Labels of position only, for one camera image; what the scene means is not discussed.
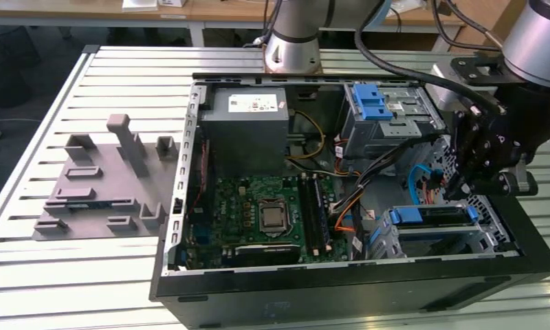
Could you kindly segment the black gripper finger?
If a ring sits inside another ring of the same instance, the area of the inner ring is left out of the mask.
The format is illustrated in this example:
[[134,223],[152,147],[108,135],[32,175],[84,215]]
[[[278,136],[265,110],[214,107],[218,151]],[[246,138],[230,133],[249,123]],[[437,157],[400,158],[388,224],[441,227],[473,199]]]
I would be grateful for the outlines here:
[[538,185],[532,172],[521,170],[504,171],[489,179],[474,179],[469,184],[472,195],[498,196],[534,196],[538,193]]
[[454,172],[446,184],[446,199],[464,199],[473,193],[488,191],[496,175],[488,158],[490,150],[492,143],[480,118],[472,112],[456,111],[450,142]]

